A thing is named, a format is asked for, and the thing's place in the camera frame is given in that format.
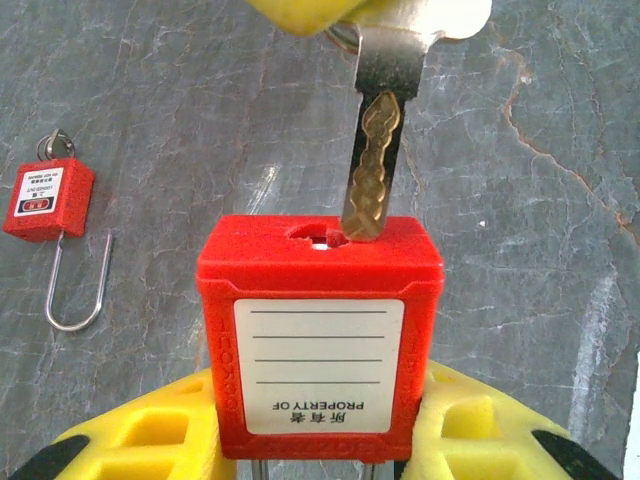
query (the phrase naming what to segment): black rubber edge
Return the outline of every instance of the black rubber edge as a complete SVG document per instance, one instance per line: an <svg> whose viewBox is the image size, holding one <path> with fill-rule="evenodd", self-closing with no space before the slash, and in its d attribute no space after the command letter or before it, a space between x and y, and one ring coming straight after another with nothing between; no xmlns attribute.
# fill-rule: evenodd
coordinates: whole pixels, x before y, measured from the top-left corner
<svg viewBox="0 0 640 480"><path fill-rule="evenodd" d="M621 480L576 442L546 430L531 433L573 480Z"/></svg>
<svg viewBox="0 0 640 480"><path fill-rule="evenodd" d="M407 460L393 462L393 480L400 480L405 468L407 468Z"/></svg>
<svg viewBox="0 0 640 480"><path fill-rule="evenodd" d="M55 480L89 445L89 437L75 435L43 448L16 470L8 480Z"/></svg>

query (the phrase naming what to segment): key blade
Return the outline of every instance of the key blade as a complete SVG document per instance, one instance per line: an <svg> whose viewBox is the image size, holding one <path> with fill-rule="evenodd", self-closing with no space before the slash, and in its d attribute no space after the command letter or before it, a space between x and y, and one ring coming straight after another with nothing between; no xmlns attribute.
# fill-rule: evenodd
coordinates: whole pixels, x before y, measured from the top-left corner
<svg viewBox="0 0 640 480"><path fill-rule="evenodd" d="M371 242L384 229L404 106L418 93L428 47L411 32L360 32L356 89L362 103L341 224L351 241Z"/></svg>
<svg viewBox="0 0 640 480"><path fill-rule="evenodd" d="M362 101L342 215L342 231L352 241L372 241L384 228L399 146L395 131L403 111L391 91L365 95Z"/></svg>

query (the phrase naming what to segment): padlock body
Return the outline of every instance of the padlock body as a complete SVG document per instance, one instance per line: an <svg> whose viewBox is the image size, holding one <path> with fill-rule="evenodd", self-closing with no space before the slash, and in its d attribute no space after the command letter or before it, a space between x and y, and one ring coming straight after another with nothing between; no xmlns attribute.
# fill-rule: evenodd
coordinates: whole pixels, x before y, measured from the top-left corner
<svg viewBox="0 0 640 480"><path fill-rule="evenodd" d="M94 179L76 158L21 165L2 229L28 242L81 237Z"/></svg>
<svg viewBox="0 0 640 480"><path fill-rule="evenodd" d="M409 458L444 284L418 221L223 217L196 281L227 458Z"/></svg>

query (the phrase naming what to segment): brass key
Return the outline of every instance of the brass key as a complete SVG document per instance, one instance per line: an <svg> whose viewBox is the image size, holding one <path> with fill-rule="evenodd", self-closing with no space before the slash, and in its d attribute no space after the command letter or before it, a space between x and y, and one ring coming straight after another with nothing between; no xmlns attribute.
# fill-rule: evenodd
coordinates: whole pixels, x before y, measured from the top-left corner
<svg viewBox="0 0 640 480"><path fill-rule="evenodd" d="M327 31L358 53L362 103L341 221L351 241L371 242L384 229L405 104L418 94L429 48L475 35L490 13L491 0L371 0Z"/></svg>

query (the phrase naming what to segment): sticker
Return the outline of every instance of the sticker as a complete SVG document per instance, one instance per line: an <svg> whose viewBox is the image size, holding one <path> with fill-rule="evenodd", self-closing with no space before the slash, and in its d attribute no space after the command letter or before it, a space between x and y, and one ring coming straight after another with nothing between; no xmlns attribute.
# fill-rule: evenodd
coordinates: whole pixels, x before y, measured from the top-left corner
<svg viewBox="0 0 640 480"><path fill-rule="evenodd" d="M243 299L234 310L250 433L389 430L402 301Z"/></svg>
<svg viewBox="0 0 640 480"><path fill-rule="evenodd" d="M51 213L56 209L64 168L27 172L22 177L14 216Z"/></svg>

